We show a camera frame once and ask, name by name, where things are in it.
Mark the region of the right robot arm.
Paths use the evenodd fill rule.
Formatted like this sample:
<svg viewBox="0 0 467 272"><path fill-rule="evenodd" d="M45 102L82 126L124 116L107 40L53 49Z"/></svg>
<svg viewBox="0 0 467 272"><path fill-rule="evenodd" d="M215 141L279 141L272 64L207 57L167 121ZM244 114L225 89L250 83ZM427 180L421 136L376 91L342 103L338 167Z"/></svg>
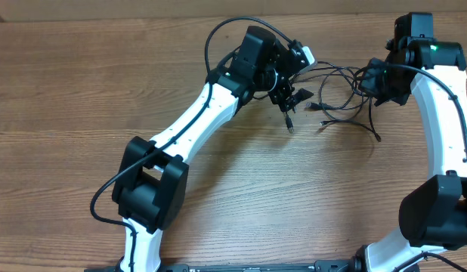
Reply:
<svg viewBox="0 0 467 272"><path fill-rule="evenodd" d="M398 226L360 248L353 271L416 271L427 257L467 246L467 64L462 46L435 38L433 16L396 19L384 60L359 72L359 89L377 104L416 99L425 132L428 179L406 196Z"/></svg>

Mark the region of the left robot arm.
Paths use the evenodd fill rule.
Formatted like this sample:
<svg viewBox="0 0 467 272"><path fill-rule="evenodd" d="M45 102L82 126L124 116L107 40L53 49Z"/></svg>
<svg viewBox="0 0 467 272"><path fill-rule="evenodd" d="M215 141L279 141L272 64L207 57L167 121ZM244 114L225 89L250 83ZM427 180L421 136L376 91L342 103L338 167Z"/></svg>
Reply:
<svg viewBox="0 0 467 272"><path fill-rule="evenodd" d="M309 97L290 78L317 61L297 40L282 45L269 30L249 26L241 45L207 73L199 97L165 131L149 140L131 139L123 153L112 200L126 229L119 271L156 271L162 232L177 217L185 198L189 164L203 144L264 91L287 113Z"/></svg>

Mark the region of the black cable long tail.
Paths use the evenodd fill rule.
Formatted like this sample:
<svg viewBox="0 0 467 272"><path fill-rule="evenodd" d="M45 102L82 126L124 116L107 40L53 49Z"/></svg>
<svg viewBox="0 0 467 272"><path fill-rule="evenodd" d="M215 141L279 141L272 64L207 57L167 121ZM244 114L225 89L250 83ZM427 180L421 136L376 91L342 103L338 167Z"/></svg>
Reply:
<svg viewBox="0 0 467 272"><path fill-rule="evenodd" d="M294 133L294 127L291 118L289 117L289 114L287 112L283 112L283 116L285 119L286 127L287 130L290 134Z"/></svg>

